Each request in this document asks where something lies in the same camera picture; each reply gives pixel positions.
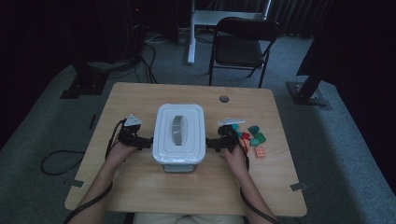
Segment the orange block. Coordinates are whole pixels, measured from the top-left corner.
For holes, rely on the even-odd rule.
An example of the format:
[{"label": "orange block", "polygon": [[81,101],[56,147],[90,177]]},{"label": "orange block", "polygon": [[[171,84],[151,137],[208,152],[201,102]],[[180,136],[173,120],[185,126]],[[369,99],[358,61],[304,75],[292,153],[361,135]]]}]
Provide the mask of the orange block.
[{"label": "orange block", "polygon": [[265,157],[265,148],[263,147],[254,147],[256,150],[256,156],[257,157]]}]

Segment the green block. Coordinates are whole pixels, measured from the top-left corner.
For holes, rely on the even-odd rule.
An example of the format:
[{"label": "green block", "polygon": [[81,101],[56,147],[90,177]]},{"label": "green block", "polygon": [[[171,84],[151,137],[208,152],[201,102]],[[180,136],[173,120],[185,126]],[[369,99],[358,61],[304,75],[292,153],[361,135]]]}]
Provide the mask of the green block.
[{"label": "green block", "polygon": [[265,141],[267,141],[267,139],[265,138],[264,134],[262,133],[255,133],[253,134],[253,136],[257,139],[259,139],[260,143],[263,143]]}]

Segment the teal block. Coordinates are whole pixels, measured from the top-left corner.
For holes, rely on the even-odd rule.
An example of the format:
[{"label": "teal block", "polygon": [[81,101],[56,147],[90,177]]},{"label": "teal block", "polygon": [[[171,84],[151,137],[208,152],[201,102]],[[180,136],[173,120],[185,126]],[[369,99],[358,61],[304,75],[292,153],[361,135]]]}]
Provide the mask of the teal block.
[{"label": "teal block", "polygon": [[233,127],[234,130],[238,130],[238,128],[239,128],[239,125],[237,125],[237,124],[232,124],[231,126]]},{"label": "teal block", "polygon": [[250,139],[250,146],[251,147],[257,147],[260,144],[260,140],[257,138],[252,138]]},{"label": "teal block", "polygon": [[259,128],[259,126],[257,126],[257,125],[254,125],[254,126],[251,126],[250,128],[248,128],[248,131],[249,131],[251,134],[258,133],[259,130],[260,130],[260,128]]}]

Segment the white plastic container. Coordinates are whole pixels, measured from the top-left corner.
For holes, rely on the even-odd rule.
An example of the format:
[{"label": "white plastic container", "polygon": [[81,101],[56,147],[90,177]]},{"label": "white plastic container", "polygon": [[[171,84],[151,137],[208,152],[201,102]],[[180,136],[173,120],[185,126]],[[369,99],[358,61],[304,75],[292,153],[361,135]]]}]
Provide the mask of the white plastic container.
[{"label": "white plastic container", "polygon": [[205,117],[199,105],[166,104],[158,109],[152,155],[165,172],[194,171],[205,151]]}]

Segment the white desk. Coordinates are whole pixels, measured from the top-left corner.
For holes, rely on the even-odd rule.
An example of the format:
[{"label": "white desk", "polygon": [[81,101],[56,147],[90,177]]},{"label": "white desk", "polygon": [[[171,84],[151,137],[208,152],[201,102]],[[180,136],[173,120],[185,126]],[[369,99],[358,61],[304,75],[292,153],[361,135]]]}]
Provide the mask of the white desk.
[{"label": "white desk", "polygon": [[194,64],[195,61],[195,25],[216,25],[226,17],[240,17],[246,19],[263,19],[265,20],[271,0],[266,1],[263,13],[254,12],[231,12],[231,11],[206,11],[195,10],[195,0],[191,0],[191,36],[189,47],[188,64]]}]

